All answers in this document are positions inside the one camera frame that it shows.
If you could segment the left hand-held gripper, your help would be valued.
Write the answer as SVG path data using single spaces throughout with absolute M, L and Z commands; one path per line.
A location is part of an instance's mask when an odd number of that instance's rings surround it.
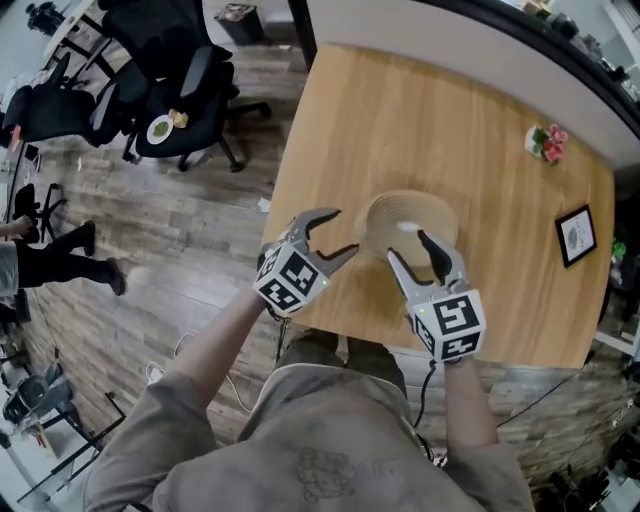
M 253 289 L 278 315 L 293 313 L 309 304 L 329 287 L 329 277 L 358 254 L 358 244 L 329 255 L 310 251 L 311 231 L 340 213 L 335 207 L 304 211 L 276 241 L 267 245 Z

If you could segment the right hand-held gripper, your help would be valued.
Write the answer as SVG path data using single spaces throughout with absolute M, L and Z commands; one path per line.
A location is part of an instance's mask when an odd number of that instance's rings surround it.
M 462 255 L 446 240 L 419 230 L 440 285 L 420 281 L 393 248 L 387 259 L 406 298 L 413 334 L 437 362 L 452 362 L 478 352 L 487 328 L 479 291 L 472 289 Z

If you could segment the woven basket lid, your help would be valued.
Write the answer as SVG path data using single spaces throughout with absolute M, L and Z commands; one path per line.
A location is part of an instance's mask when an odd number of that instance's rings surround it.
M 363 206 L 354 223 L 360 251 L 369 259 L 387 262 L 389 247 L 398 251 L 411 267 L 431 266 L 430 257 L 417 232 L 403 232 L 397 223 L 418 224 L 428 234 L 454 245 L 458 236 L 458 218 L 439 197 L 413 190 L 388 191 Z

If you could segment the person's left forearm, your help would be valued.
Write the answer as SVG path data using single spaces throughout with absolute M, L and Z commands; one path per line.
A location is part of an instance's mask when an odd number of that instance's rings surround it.
M 243 287 L 178 353 L 168 365 L 167 374 L 181 375 L 193 382 L 196 401 L 206 408 L 221 388 L 265 307 L 264 299 L 251 285 Z

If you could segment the person's right forearm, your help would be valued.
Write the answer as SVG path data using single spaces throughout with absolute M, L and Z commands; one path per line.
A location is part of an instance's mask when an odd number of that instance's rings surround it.
M 446 364 L 444 377 L 448 450 L 457 452 L 497 444 L 495 417 L 475 359 L 467 357 Z

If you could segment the wooden desk with white legs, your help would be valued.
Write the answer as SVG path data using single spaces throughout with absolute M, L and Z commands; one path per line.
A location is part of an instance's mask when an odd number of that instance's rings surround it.
M 570 138 L 555 166 L 530 155 L 526 132 L 546 118 L 452 71 L 396 55 L 324 45 L 307 78 L 284 150 L 263 237 L 298 213 L 341 210 L 312 234 L 332 252 L 355 241 L 375 196 L 426 191 L 459 222 L 458 250 L 481 294 L 481 358 L 580 367 L 606 288 L 614 175 Z M 597 248 L 565 268 L 555 220 L 587 204 Z

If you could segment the pink flowers in white pot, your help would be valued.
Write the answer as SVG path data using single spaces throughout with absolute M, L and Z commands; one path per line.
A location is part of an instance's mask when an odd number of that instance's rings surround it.
M 533 126 L 526 133 L 524 147 L 531 155 L 557 165 L 564 155 L 568 138 L 568 133 L 556 124 L 547 128 Z

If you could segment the person's beige shirt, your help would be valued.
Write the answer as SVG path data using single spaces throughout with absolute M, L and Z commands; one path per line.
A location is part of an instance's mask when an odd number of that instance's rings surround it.
M 196 385 L 148 386 L 94 464 L 86 512 L 534 512 L 507 446 L 437 467 L 397 387 L 346 369 L 277 369 L 236 443 L 220 447 Z

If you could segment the white plate with green food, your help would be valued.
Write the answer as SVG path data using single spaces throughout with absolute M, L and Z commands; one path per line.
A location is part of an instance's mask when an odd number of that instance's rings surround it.
M 174 123 L 168 114 L 163 114 L 154 119 L 148 126 L 146 140 L 151 145 L 159 145 L 168 139 L 173 130 Z

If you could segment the black mesh office chair with headrest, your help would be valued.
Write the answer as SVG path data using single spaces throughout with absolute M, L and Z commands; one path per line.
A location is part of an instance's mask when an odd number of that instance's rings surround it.
M 268 118 L 271 108 L 264 101 L 229 105 L 239 95 L 232 53 L 211 41 L 202 0 L 98 0 L 98 6 L 104 12 L 103 28 L 150 82 L 145 103 L 135 114 L 137 155 L 176 157 L 184 172 L 191 154 L 219 145 L 230 170 L 241 171 L 244 164 L 224 138 L 225 123 L 252 111 Z M 187 126 L 173 127 L 162 144 L 149 144 L 149 124 L 171 109 L 189 116 Z

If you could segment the white partition with black trim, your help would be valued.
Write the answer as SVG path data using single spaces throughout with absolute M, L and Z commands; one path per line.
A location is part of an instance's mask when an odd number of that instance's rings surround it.
M 640 109 L 586 55 L 501 0 L 287 0 L 305 60 L 324 43 L 411 57 L 548 116 L 616 171 L 640 167 Z

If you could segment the black trash bin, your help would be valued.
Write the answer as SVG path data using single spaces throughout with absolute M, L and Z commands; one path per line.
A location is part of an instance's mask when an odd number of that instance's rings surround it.
M 228 3 L 214 19 L 239 46 L 253 45 L 265 39 L 264 29 L 255 5 Z

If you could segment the small black office chair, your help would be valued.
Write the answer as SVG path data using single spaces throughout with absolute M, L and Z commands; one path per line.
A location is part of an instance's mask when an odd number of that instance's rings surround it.
M 51 202 L 52 193 L 60 191 L 61 186 L 58 183 L 49 185 L 44 205 L 36 201 L 35 187 L 32 183 L 23 186 L 15 196 L 13 220 L 26 216 L 30 219 L 32 227 L 26 235 L 22 235 L 22 240 L 27 244 L 44 242 L 46 235 L 54 240 L 54 234 L 51 224 L 51 216 L 53 212 L 60 206 L 66 205 L 68 200 L 61 197 L 55 203 Z

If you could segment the dark desk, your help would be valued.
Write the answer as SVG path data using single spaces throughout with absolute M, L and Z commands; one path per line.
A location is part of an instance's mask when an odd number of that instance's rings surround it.
M 7 147 L 0 145 L 0 219 L 9 223 L 17 191 L 30 182 L 34 164 L 27 158 L 29 145 L 7 133 Z

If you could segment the black picture frame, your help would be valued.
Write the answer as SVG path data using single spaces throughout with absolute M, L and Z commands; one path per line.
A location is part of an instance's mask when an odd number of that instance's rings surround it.
M 591 211 L 587 204 L 557 218 L 555 228 L 565 268 L 597 248 Z

